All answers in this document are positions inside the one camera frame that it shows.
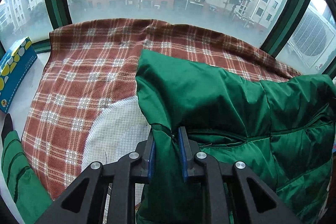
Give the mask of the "green puffer jacket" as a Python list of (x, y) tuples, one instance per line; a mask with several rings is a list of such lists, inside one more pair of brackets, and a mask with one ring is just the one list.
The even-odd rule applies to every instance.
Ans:
[[(335, 135), (335, 85), (327, 75), (252, 82), (204, 63), (144, 50), (138, 106), (154, 137), (154, 173), (135, 185), (134, 223), (204, 223), (203, 188), (185, 182), (178, 130), (217, 161), (243, 161), (295, 214), (315, 223), (327, 199)], [(1, 170), (26, 223), (55, 201), (5, 120)]]

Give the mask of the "red plaid patchwork quilt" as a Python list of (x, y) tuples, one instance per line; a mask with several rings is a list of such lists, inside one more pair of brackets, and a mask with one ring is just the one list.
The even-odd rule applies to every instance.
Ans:
[(23, 148), (51, 198), (79, 175), (94, 120), (136, 93), (142, 50), (206, 63), (251, 80), (283, 82), (298, 71), (235, 37), (154, 19), (103, 19), (50, 33), (51, 54), (23, 131)]

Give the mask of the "blue tissue box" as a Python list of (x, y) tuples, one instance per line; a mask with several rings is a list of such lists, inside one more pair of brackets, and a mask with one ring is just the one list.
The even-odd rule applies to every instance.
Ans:
[(19, 85), (36, 59), (29, 37), (15, 41), (1, 59), (1, 112), (9, 112)]

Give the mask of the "white outdoor air conditioner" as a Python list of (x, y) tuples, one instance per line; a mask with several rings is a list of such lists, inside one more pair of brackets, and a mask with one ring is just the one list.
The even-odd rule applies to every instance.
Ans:
[(335, 57), (335, 20), (313, 6), (306, 9), (284, 47), (286, 62), (303, 74), (322, 73)]

